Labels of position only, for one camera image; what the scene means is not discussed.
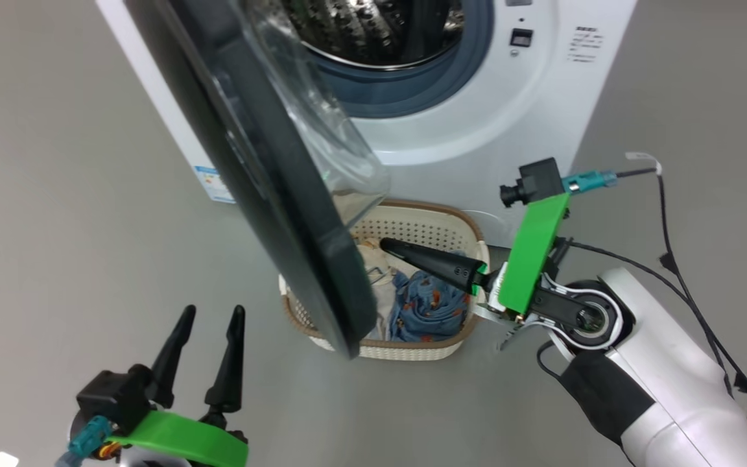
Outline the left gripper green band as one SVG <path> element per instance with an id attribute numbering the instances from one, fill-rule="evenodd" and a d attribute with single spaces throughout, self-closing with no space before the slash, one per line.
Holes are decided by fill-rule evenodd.
<path id="1" fill-rule="evenodd" d="M 174 380 L 184 346 L 189 342 L 196 307 L 187 305 L 151 367 L 147 398 L 170 409 Z M 237 305 L 226 328 L 226 349 L 214 384 L 207 390 L 209 410 L 201 420 L 142 407 L 105 410 L 116 424 L 112 440 L 121 444 L 121 466 L 245 466 L 247 442 L 226 429 L 226 415 L 241 410 L 246 311 Z"/>

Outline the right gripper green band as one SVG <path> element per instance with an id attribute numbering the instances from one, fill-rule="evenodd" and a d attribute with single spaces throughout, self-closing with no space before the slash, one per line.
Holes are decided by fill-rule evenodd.
<path id="1" fill-rule="evenodd" d="M 571 195 L 561 194 L 527 205 L 506 262 L 497 270 L 489 263 L 454 252 L 392 237 L 380 240 L 388 254 L 403 260 L 455 289 L 473 296 L 473 315 L 512 325 L 533 313 L 541 292 L 541 275 L 563 222 Z"/>

